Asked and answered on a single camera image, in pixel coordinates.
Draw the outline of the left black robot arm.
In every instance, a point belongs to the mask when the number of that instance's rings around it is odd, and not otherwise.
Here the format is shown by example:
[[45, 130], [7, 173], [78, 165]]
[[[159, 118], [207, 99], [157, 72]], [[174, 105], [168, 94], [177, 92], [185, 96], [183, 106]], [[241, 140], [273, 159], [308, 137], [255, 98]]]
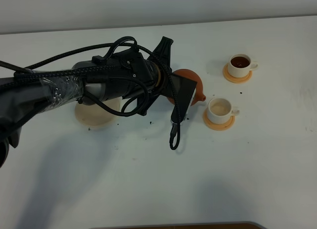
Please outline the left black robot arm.
[[[0, 80], [0, 161], [19, 145], [23, 125], [35, 115], [67, 103], [96, 104], [115, 116], [145, 115], [159, 95], [176, 97], [170, 68], [173, 41], [163, 37], [150, 51], [126, 36], [113, 43], [68, 51], [25, 68], [1, 62], [12, 77]], [[40, 71], [39, 68], [78, 53], [107, 48], [71, 69]]]

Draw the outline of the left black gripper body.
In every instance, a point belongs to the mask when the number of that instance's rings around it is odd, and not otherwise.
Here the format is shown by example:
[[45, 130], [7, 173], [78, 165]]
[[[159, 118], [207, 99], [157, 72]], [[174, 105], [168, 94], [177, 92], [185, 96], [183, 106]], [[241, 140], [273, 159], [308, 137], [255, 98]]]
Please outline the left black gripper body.
[[156, 67], [156, 72], [158, 73], [159, 77], [157, 86], [152, 89], [151, 93], [149, 93], [149, 99], [147, 100], [145, 106], [137, 112], [137, 114], [139, 115], [147, 114], [147, 110], [157, 100], [157, 98], [162, 94], [163, 90], [170, 83], [168, 76], [170, 76], [171, 74], [170, 54], [172, 44], [172, 39], [163, 36], [154, 51], [150, 51], [147, 48], [138, 45], [138, 48], [141, 51], [144, 51], [149, 55], [147, 61], [150, 61], [152, 65]]

